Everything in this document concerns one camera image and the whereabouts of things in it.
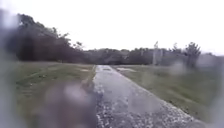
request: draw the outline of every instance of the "treeline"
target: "treeline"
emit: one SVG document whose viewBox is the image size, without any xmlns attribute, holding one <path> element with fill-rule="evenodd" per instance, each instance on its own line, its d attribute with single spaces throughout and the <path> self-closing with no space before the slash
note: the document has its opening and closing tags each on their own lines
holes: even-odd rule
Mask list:
<svg viewBox="0 0 224 128">
<path fill-rule="evenodd" d="M 134 50 L 98 49 L 83 50 L 82 43 L 71 43 L 68 34 L 58 33 L 35 22 L 31 16 L 18 14 L 19 27 L 11 34 L 6 49 L 21 61 L 57 61 L 87 64 L 154 64 L 170 65 L 182 61 L 188 67 L 195 67 L 201 54 L 197 44 L 191 42 L 185 49 L 176 44 L 172 49 L 154 48 Z"/>
</svg>

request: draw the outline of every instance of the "field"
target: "field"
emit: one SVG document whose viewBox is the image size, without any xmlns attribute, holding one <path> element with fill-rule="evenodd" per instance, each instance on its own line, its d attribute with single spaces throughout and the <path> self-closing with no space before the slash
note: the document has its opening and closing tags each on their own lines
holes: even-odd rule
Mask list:
<svg viewBox="0 0 224 128">
<path fill-rule="evenodd" d="M 13 71 L 19 113 L 33 127 L 33 111 L 41 104 L 45 91 L 57 83 L 91 79 L 92 65 L 62 63 L 17 63 Z"/>
<path fill-rule="evenodd" d="M 210 122 L 209 108 L 220 83 L 217 70 L 187 70 L 175 75 L 170 73 L 169 67 L 139 65 L 113 68 L 184 112 Z"/>
</svg>

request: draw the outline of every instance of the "white sky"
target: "white sky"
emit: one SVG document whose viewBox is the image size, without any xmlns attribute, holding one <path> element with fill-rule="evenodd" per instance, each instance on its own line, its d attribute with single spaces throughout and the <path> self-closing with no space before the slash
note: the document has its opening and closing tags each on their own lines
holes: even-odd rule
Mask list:
<svg viewBox="0 0 224 128">
<path fill-rule="evenodd" d="M 203 51 L 224 54 L 222 0 L 11 0 L 10 8 L 70 33 L 86 49 L 195 42 Z"/>
</svg>

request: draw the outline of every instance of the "wet road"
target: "wet road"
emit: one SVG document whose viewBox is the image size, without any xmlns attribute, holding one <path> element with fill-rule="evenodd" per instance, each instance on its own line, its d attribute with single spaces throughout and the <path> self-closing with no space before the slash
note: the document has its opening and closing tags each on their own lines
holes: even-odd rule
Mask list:
<svg viewBox="0 0 224 128">
<path fill-rule="evenodd" d="M 110 66 L 97 66 L 97 128 L 204 128 Z"/>
</svg>

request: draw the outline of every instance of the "grass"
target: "grass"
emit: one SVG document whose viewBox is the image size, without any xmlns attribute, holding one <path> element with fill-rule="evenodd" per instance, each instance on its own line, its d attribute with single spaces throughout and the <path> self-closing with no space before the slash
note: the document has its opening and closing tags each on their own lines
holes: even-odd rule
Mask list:
<svg viewBox="0 0 224 128">
<path fill-rule="evenodd" d="M 34 127 L 33 110 L 42 102 L 45 91 L 56 83 L 88 81 L 94 76 L 93 65 L 62 63 L 17 63 L 13 73 L 19 113 Z"/>
<path fill-rule="evenodd" d="M 169 67 L 114 66 L 135 72 L 119 71 L 161 99 L 205 122 L 210 122 L 209 108 L 217 95 L 220 75 L 217 70 L 186 71 L 171 75 Z"/>
</svg>

